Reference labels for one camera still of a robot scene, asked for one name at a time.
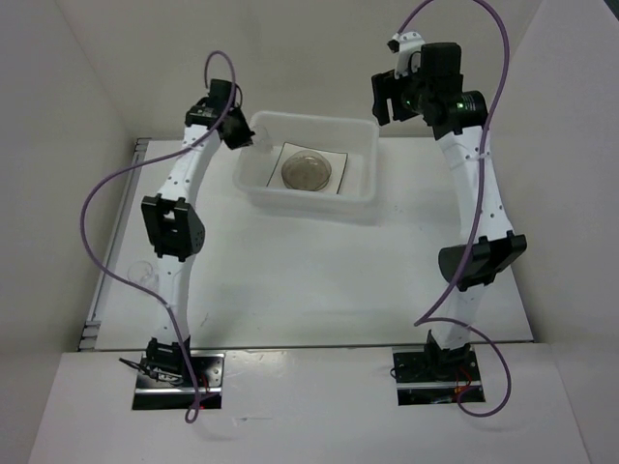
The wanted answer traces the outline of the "clear glass dish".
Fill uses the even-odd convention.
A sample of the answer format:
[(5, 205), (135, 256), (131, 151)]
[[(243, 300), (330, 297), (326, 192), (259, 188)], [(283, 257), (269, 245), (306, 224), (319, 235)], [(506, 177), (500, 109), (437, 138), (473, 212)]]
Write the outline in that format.
[(320, 191), (330, 182), (332, 166), (318, 152), (301, 150), (283, 163), (280, 174), (288, 189)]

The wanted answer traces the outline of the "square white plate black rim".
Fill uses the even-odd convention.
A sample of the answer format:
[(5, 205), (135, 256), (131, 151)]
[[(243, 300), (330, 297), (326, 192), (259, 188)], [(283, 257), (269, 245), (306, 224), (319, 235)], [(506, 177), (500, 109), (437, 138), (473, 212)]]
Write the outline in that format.
[(270, 175), (270, 178), (266, 184), (268, 189), (290, 189), (287, 188), (282, 179), (281, 179), (281, 166), (283, 163), (291, 157), (296, 152), (301, 150), (313, 150), (323, 155), (332, 166), (332, 176), (328, 186), (320, 191), (303, 191), (303, 192), (318, 192), (318, 193), (329, 193), (329, 194), (338, 194), (340, 190), (340, 186), (343, 181), (343, 177), (345, 174), (347, 162), (348, 162), (348, 154), (347, 153), (339, 153), (339, 152), (330, 152), (319, 150), (315, 148), (304, 147), (300, 145), (295, 145), (290, 142), (285, 142), (281, 149), (280, 154), (277, 157), (277, 162), (275, 164), (274, 170)]

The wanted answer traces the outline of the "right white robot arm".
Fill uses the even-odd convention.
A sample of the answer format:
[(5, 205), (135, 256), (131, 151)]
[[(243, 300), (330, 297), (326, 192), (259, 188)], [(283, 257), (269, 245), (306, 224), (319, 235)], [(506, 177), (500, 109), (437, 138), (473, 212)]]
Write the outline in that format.
[(372, 114), (381, 126), (420, 116), (431, 128), (452, 173), (460, 218), (458, 245), (438, 252), (448, 286), (423, 324), (440, 308), (446, 313), (427, 333), (423, 375), (444, 380), (466, 366), (470, 328), (480, 300), (498, 274), (527, 248), (507, 217), (489, 147), (490, 112), (479, 91), (463, 88), (457, 43), (426, 43), (413, 33), (396, 34), (388, 47), (395, 67), (371, 79)]

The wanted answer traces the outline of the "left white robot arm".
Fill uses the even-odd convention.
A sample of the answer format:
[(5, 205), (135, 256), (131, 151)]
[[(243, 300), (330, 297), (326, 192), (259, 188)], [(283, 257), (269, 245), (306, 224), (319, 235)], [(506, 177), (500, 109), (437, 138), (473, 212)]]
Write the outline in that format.
[(238, 90), (231, 81), (211, 81), (207, 95), (186, 113), (180, 155), (162, 186), (140, 204), (160, 271), (157, 293), (166, 311), (141, 364), (151, 377), (174, 387), (192, 380), (189, 286), (195, 257), (206, 242), (206, 228), (195, 209), (197, 194), (220, 146), (243, 148), (254, 136), (236, 102)]

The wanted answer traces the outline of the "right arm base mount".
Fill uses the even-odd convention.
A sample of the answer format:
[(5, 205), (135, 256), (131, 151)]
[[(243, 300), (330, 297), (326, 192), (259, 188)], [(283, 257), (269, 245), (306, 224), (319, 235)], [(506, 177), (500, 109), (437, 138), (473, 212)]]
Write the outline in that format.
[(390, 375), (396, 383), (399, 406), (456, 404), (486, 401), (480, 369), (474, 350), (463, 361), (447, 367), (430, 366), (421, 346), (395, 348)]

